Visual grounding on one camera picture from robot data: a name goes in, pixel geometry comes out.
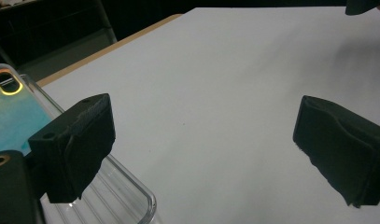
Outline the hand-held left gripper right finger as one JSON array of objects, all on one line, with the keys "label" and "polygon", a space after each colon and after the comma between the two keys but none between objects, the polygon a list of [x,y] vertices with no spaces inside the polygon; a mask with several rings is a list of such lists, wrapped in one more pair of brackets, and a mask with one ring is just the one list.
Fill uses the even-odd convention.
[{"label": "hand-held left gripper right finger", "polygon": [[348,205],[380,203],[380,126],[313,96],[301,100],[293,142]]}]

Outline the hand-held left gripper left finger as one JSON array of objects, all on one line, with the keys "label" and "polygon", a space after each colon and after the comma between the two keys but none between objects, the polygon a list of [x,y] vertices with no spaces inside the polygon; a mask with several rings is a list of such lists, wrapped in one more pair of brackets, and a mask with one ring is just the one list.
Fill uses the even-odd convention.
[{"label": "hand-held left gripper left finger", "polygon": [[116,139],[110,96],[83,99],[29,138],[32,156],[44,171],[51,203],[81,197]]}]

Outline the clear plastic tray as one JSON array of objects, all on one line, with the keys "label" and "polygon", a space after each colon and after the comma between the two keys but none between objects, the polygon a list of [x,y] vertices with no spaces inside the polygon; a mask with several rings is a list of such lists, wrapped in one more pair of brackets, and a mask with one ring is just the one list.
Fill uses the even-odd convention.
[{"label": "clear plastic tray", "polygon": [[[7,64],[0,66],[15,71]],[[27,77],[19,76],[51,121],[66,111]],[[110,153],[79,199],[51,203],[45,188],[44,171],[31,148],[26,155],[13,149],[0,151],[0,224],[150,224],[156,215],[155,196]]]}]

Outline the dark grey cabinet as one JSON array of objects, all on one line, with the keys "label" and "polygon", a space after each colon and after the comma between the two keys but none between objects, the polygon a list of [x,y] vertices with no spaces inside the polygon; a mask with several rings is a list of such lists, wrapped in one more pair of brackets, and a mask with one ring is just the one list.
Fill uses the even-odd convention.
[{"label": "dark grey cabinet", "polygon": [[0,7],[0,63],[35,80],[115,42],[102,0],[24,0]]}]

